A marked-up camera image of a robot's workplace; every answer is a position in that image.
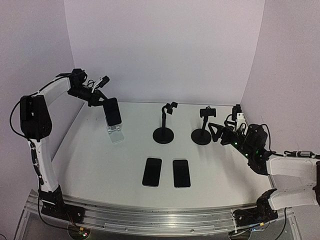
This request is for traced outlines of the black phone stand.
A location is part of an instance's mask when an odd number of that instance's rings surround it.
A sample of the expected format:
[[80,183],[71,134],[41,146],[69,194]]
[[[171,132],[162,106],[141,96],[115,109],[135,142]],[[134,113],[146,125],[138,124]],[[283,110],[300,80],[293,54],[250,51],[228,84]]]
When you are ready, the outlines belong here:
[[215,108],[207,106],[206,108],[201,108],[199,114],[200,117],[203,118],[202,127],[195,129],[191,133],[191,139],[195,144],[205,146],[208,145],[212,139],[211,133],[206,130],[209,117],[216,117],[217,112]]
[[153,134],[153,140],[158,144],[168,144],[174,139],[174,132],[166,127],[167,114],[172,115],[173,109],[178,107],[177,102],[166,103],[161,109],[161,127],[157,128]]

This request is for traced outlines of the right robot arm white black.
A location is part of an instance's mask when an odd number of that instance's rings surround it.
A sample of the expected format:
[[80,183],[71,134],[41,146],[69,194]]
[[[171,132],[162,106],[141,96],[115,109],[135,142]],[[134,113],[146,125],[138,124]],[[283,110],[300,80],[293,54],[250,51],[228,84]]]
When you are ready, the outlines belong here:
[[216,123],[208,124],[213,142],[231,145],[246,159],[248,166],[258,175],[290,176],[309,182],[297,188],[272,189],[267,203],[272,210],[287,207],[319,205],[320,156],[311,151],[285,151],[276,153],[265,148],[270,132],[266,124],[250,124],[244,130],[235,130]]

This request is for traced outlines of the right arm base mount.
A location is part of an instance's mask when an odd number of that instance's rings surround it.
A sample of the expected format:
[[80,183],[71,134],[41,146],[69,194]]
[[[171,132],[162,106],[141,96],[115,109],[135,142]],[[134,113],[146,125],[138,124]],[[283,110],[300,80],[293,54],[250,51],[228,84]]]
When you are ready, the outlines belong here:
[[243,227],[276,220],[279,217],[278,212],[273,210],[269,204],[270,196],[276,190],[273,188],[264,192],[257,199],[255,207],[235,210],[232,216],[235,218],[236,226]]

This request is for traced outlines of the clear acrylic phone stand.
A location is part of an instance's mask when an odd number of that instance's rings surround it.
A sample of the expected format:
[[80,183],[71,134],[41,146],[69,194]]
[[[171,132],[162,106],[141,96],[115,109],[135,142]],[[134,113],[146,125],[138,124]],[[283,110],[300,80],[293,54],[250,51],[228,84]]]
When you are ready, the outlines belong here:
[[112,126],[107,125],[107,132],[113,144],[117,144],[125,139],[122,133],[122,126],[122,124]]

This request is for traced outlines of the black phone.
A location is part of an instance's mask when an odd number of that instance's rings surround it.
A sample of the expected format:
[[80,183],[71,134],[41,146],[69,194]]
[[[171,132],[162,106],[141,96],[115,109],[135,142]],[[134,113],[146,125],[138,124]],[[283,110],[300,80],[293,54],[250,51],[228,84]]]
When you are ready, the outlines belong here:
[[103,104],[103,110],[108,126],[120,125],[122,123],[121,113],[117,98],[109,98]]
[[142,185],[146,187],[158,187],[160,183],[162,160],[149,157],[146,160]]
[[189,163],[186,159],[175,159],[172,162],[173,180],[175,188],[189,188],[191,186]]

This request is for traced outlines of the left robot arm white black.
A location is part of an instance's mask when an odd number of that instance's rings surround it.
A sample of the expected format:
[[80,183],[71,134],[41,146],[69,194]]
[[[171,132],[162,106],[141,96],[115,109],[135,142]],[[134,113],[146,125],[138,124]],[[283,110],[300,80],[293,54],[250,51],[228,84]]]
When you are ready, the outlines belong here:
[[100,89],[110,78],[101,77],[90,85],[87,77],[80,68],[60,73],[35,93],[22,96],[14,106],[19,110],[21,132],[15,129],[13,132],[29,143],[32,164],[42,192],[51,194],[59,188],[48,147],[53,128],[48,107],[65,93],[87,102],[90,107],[102,106],[108,100]]

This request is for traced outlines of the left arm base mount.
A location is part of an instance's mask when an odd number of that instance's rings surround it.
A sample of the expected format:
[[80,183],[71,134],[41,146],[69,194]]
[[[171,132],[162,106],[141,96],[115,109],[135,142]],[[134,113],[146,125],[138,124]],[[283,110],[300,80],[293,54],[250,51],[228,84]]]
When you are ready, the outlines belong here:
[[81,206],[67,204],[64,202],[60,185],[54,191],[39,190],[42,201],[40,213],[45,216],[79,224],[83,221],[85,209]]

